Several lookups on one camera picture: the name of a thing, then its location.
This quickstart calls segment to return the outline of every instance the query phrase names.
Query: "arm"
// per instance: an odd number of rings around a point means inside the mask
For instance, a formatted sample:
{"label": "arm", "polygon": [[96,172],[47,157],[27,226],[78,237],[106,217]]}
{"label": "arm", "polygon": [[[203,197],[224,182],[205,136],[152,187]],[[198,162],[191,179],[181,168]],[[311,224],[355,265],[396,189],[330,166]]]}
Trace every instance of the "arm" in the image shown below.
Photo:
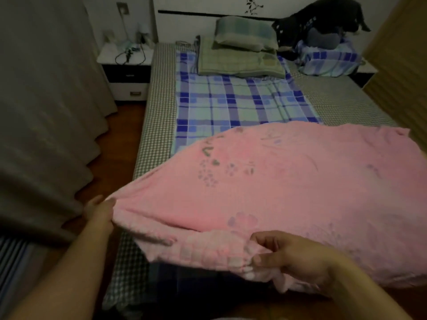
{"label": "arm", "polygon": [[85,207],[91,214],[82,233],[56,267],[10,314],[9,320],[90,320],[103,276],[114,200],[98,196]]}
{"label": "arm", "polygon": [[251,240],[273,251],[254,256],[254,265],[280,268],[298,280],[318,285],[347,318],[411,320],[384,290],[336,249],[281,231],[256,232]]}

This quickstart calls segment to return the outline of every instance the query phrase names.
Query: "electrical socket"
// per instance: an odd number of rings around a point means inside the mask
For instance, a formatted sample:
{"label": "electrical socket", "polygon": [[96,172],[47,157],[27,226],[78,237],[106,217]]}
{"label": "electrical socket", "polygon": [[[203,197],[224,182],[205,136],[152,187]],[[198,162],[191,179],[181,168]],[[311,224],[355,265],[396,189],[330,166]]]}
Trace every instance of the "electrical socket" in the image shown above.
{"label": "electrical socket", "polygon": [[126,2],[117,2],[117,9],[119,9],[120,15],[129,14],[129,8]]}

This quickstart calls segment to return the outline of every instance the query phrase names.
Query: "white nightstand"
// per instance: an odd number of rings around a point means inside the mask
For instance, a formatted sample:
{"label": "white nightstand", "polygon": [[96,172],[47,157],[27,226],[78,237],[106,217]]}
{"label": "white nightstand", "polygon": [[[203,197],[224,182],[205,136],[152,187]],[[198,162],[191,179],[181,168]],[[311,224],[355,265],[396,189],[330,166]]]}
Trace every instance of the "white nightstand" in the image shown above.
{"label": "white nightstand", "polygon": [[362,58],[362,62],[354,73],[351,73],[349,77],[362,89],[369,82],[369,80],[378,73],[376,69],[370,62]]}
{"label": "white nightstand", "polygon": [[145,61],[143,52],[139,51],[132,54],[129,63],[122,65],[126,61],[126,55],[122,54],[116,59],[121,52],[115,44],[106,43],[102,48],[97,62],[102,65],[114,100],[147,100],[154,50],[144,48],[144,52]]}

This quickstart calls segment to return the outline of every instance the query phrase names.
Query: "green plaid pillow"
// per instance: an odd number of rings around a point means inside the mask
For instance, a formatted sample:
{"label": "green plaid pillow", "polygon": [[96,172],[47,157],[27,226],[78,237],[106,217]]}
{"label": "green plaid pillow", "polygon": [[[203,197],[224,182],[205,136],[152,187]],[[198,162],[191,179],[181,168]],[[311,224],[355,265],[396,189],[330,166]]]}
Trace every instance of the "green plaid pillow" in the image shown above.
{"label": "green plaid pillow", "polygon": [[221,45],[233,46],[260,52],[274,50],[277,45],[276,32],[268,23],[260,20],[225,16],[216,22],[215,41]]}

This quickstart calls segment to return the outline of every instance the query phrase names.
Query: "person's left hand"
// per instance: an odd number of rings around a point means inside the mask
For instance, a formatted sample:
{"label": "person's left hand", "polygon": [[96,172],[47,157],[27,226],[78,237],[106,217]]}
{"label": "person's left hand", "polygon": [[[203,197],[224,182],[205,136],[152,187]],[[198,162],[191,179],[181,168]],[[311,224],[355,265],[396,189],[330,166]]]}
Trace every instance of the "person's left hand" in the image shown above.
{"label": "person's left hand", "polygon": [[114,229],[112,219],[115,203],[116,199],[114,198],[104,201],[102,195],[97,195],[85,204],[83,215],[89,221],[88,223],[106,229],[111,234]]}

